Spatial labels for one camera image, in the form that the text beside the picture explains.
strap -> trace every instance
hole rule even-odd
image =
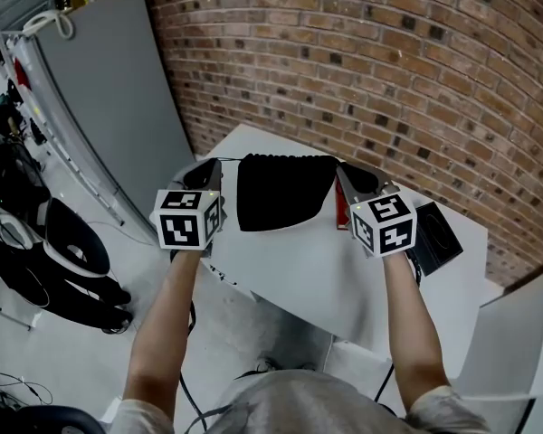
[[[206,418],[209,418],[209,417],[212,417],[214,415],[222,415],[224,414],[226,411],[228,411],[229,409],[232,408],[232,405],[225,405],[223,407],[220,407],[218,409],[214,409],[214,410],[209,410],[209,411],[206,411],[203,415],[201,416],[198,416],[197,418],[195,418],[193,420],[193,422],[191,423],[191,425],[187,428],[187,430],[185,431],[185,434],[189,434],[189,431],[191,430],[191,428],[194,427],[195,424],[197,424],[199,421],[201,420],[205,420]]]

black box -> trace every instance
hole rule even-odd
[[[425,276],[462,252],[461,243],[436,203],[416,209],[416,244],[413,252]]]

gray door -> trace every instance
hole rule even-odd
[[[148,221],[157,190],[193,163],[144,0],[97,0],[71,13],[74,37],[38,32],[62,100],[103,172]]]

metal pole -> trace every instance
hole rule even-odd
[[[31,331],[33,329],[32,325],[28,325],[25,322],[21,322],[20,320],[17,320],[16,318],[12,318],[11,316],[7,314],[3,314],[2,312],[0,312],[0,316],[2,318],[5,318],[6,320],[10,320],[11,322],[16,323],[17,325],[23,326],[24,328],[28,328],[28,331]]]

forearm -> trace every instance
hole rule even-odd
[[[390,352],[408,410],[424,393],[448,384],[441,343],[403,252],[384,257]]]
[[[189,309],[201,252],[180,251],[137,332],[124,399],[152,403],[173,418],[185,357]]]

